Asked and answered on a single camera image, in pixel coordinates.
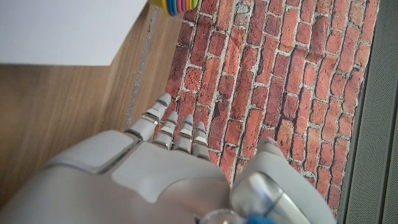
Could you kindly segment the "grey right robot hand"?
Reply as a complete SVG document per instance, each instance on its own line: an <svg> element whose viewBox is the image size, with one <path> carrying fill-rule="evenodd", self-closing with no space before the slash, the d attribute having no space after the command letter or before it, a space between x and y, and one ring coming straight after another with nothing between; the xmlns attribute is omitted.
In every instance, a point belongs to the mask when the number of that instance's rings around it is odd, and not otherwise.
<svg viewBox="0 0 398 224"><path fill-rule="evenodd" d="M168 112L169 94L124 132L51 158L1 210L2 223L334 223L316 188L270 137L230 184L204 124Z"/></svg>

